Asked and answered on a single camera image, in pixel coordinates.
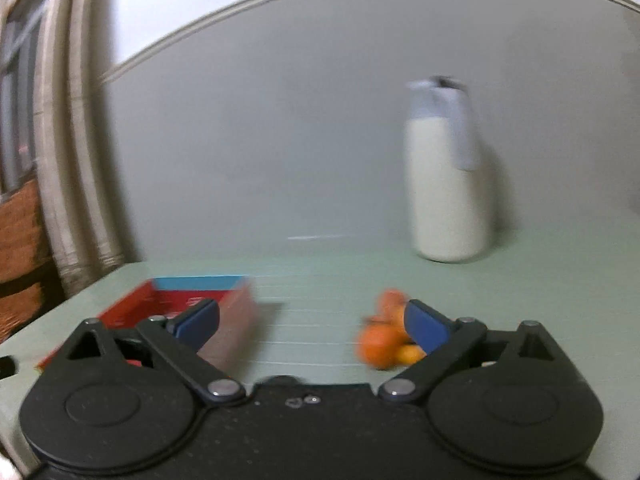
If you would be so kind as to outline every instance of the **window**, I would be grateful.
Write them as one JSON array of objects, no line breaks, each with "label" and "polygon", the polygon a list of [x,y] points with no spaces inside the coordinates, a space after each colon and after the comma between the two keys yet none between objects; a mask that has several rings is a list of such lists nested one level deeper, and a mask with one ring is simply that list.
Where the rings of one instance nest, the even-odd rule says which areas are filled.
[{"label": "window", "polygon": [[40,22],[47,0],[18,0],[0,48],[0,202],[35,166],[33,86]]}]

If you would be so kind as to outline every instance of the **table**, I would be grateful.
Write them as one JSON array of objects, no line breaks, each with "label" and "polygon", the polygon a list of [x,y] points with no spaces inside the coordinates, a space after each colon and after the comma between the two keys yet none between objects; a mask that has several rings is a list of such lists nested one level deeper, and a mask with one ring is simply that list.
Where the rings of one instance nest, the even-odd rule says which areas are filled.
[{"label": "table", "polygon": [[232,368],[247,386],[290,374],[308,382],[377,387],[395,372],[360,364],[353,341],[376,295],[394,286],[451,318],[475,316],[513,330],[538,319],[559,341],[599,396],[605,424],[589,464],[609,480],[640,472],[640,219],[523,230],[505,235],[484,258],[437,264],[405,246],[130,264],[0,345],[18,374],[0,382],[0,434],[23,470],[33,467],[16,426],[34,365],[84,318],[94,316],[153,276],[248,274],[255,279],[260,326]]}]

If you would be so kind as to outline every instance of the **metal screw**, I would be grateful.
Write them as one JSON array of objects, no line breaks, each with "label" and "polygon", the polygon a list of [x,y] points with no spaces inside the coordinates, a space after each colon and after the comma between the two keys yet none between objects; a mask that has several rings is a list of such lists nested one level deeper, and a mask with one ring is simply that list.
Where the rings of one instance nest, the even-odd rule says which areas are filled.
[{"label": "metal screw", "polygon": [[240,391],[240,384],[233,379],[218,379],[209,383],[207,390],[216,397],[232,397]]},{"label": "metal screw", "polygon": [[284,401],[285,406],[293,408],[294,410],[302,408],[302,403],[303,401],[302,399],[300,399],[300,397],[291,397],[290,399]]},{"label": "metal screw", "polygon": [[317,395],[308,395],[305,397],[305,404],[320,404],[320,397]]},{"label": "metal screw", "polygon": [[385,391],[394,397],[404,397],[415,391],[415,384],[409,379],[391,379],[382,385]]}]

